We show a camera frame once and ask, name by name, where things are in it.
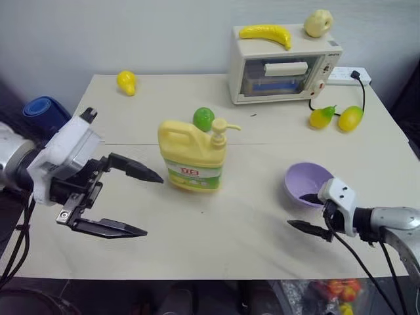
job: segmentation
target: oven window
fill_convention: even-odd
[[[247,60],[241,94],[244,96],[299,94],[305,89],[320,56]]]

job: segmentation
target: green label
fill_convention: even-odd
[[[221,167],[196,167],[165,160],[172,181],[194,188],[216,189],[220,184]]]

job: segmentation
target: toy banana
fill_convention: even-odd
[[[260,24],[244,27],[239,32],[241,38],[264,38],[282,44],[286,50],[291,48],[291,34],[286,29],[275,24]]]

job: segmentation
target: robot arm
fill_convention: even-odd
[[[318,195],[301,199],[324,205],[324,218],[336,232],[372,244],[382,240],[397,250],[411,280],[420,286],[420,210],[409,207],[359,208],[356,194],[339,178],[328,180]],[[332,232],[299,220],[288,221],[293,227],[331,242]]]
[[[100,137],[90,129],[96,114],[88,108],[71,118],[42,149],[10,130],[0,131],[4,133],[0,137],[0,184],[33,191],[38,203],[63,205],[56,222],[76,232],[102,238],[145,236],[146,231],[128,224],[81,217],[86,208],[93,206],[103,186],[99,180],[111,168],[139,180],[163,182],[157,173],[127,157],[111,153],[100,160],[90,159],[100,142]]]

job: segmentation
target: white wall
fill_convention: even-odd
[[[222,73],[233,25],[335,17],[342,66],[365,67],[390,106],[418,61],[419,0],[2,0],[0,79],[73,111],[93,74]]]

